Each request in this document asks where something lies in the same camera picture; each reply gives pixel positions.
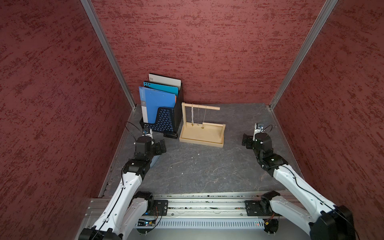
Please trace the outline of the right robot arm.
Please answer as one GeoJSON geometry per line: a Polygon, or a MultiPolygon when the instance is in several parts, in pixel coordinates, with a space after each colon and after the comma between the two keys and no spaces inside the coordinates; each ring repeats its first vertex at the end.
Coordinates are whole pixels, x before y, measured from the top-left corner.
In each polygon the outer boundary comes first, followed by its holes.
{"type": "Polygon", "coordinates": [[[266,216],[265,232],[275,233],[279,216],[302,229],[312,240],[358,240],[353,213],[345,206],[337,206],[301,178],[289,163],[274,153],[271,137],[262,132],[244,134],[242,145],[252,150],[261,168],[283,184],[303,205],[302,208],[286,200],[280,193],[270,191],[259,201],[247,201],[247,210],[257,209],[266,216]]]}

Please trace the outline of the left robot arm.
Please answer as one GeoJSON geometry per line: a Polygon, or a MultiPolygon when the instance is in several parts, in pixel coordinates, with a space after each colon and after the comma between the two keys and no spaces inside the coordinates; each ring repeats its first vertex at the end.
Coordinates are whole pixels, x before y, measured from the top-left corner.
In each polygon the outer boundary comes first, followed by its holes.
{"type": "Polygon", "coordinates": [[[167,152],[165,140],[156,142],[151,134],[136,140],[135,153],[121,170],[120,183],[90,228],[84,228],[79,240],[126,240],[146,212],[154,208],[153,195],[138,191],[143,179],[160,155],[167,152]]]}

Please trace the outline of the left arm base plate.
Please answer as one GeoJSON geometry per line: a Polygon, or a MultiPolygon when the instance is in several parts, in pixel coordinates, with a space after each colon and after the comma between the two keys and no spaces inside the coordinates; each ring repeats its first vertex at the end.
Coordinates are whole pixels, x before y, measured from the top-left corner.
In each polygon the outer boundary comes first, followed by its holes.
{"type": "Polygon", "coordinates": [[[160,217],[166,216],[168,214],[168,200],[153,200],[149,202],[147,211],[144,213],[144,216],[160,217]]]}

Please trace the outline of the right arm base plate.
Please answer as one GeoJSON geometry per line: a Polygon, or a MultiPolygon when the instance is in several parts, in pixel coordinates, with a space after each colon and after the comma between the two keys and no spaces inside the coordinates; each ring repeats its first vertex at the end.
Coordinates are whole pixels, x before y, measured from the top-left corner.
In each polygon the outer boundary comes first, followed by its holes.
{"type": "Polygon", "coordinates": [[[272,210],[269,201],[245,201],[245,209],[248,217],[281,216],[272,210]]]}

